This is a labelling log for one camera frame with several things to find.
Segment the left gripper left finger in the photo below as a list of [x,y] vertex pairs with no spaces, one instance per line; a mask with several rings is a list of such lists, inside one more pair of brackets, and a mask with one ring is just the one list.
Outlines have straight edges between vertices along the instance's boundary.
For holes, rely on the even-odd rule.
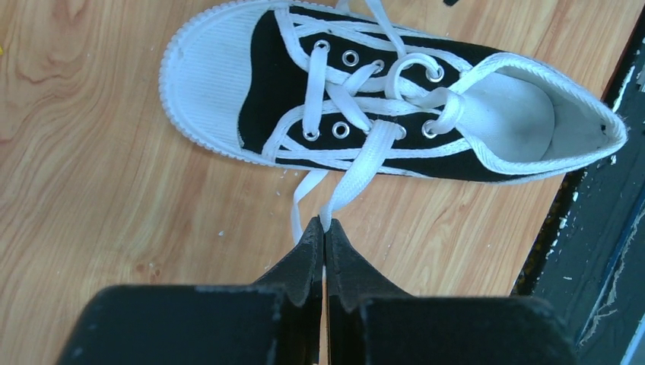
[[323,228],[245,285],[120,284],[84,307],[60,364],[316,364]]

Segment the black white sneaker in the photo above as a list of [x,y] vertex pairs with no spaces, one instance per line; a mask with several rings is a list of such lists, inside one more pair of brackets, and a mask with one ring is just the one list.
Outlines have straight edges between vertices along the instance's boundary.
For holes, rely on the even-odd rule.
[[185,23],[160,101],[201,147],[249,163],[524,183],[622,148],[623,120],[543,62],[393,24],[346,2],[234,1]]

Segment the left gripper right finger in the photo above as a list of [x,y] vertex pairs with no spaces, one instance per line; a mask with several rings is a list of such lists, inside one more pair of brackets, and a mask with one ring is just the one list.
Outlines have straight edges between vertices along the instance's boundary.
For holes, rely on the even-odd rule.
[[416,297],[382,275],[333,220],[325,235],[332,364],[575,364],[544,300]]

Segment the white shoelace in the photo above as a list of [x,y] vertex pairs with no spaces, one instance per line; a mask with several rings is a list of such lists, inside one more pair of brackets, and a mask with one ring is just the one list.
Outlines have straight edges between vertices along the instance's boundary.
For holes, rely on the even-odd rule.
[[[295,200],[329,170],[344,171],[323,221],[378,173],[505,180],[473,151],[465,120],[451,116],[457,99],[441,95],[496,49],[406,30],[395,49],[391,29],[381,7],[368,21],[296,1],[266,3],[253,26],[240,145],[263,163],[307,168]],[[386,92],[387,81],[440,99],[423,106]]]

